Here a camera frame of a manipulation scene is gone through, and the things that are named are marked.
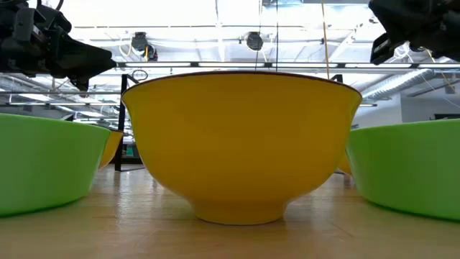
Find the bowl base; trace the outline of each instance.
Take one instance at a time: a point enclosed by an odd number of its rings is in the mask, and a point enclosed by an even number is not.
[[[197,218],[207,222],[230,225],[264,224],[282,218],[284,204],[195,203]]]

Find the bowl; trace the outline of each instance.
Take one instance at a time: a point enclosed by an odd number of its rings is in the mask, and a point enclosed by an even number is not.
[[[459,132],[457,119],[352,130],[358,191],[382,206],[459,220]]]
[[[85,196],[110,131],[56,119],[0,114],[0,216]]]
[[[351,176],[350,163],[349,163],[348,155],[346,154],[346,152],[342,155],[342,158],[340,159],[340,162],[337,168],[340,171],[347,173]]]
[[[148,171],[222,224],[275,221],[326,181],[362,100],[333,81],[249,71],[159,78],[122,99]]]
[[[99,168],[101,169],[108,165],[112,158],[114,158],[116,150],[123,138],[123,132],[120,130],[111,129],[109,139],[107,140],[106,148],[103,151],[101,162],[99,162]]]

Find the green bowl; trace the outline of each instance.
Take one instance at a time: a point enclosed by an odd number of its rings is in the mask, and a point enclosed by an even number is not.
[[[376,204],[460,220],[460,120],[352,130],[356,187]]]
[[[0,114],[0,125],[0,216],[88,193],[110,130],[11,114]]]

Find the table surface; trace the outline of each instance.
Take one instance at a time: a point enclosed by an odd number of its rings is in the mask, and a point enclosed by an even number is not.
[[[0,218],[0,258],[459,258],[460,222],[385,209],[334,174],[292,202],[283,220],[225,226],[145,170],[98,172],[69,205]]]

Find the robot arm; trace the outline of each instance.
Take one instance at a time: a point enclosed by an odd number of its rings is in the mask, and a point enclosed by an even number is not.
[[[111,52],[73,40],[63,13],[27,0],[0,0],[0,72],[68,77],[81,91],[89,79],[112,69]]]
[[[460,61],[460,1],[371,0],[369,8],[387,31],[374,41],[371,63],[385,62],[407,41],[412,51]]]

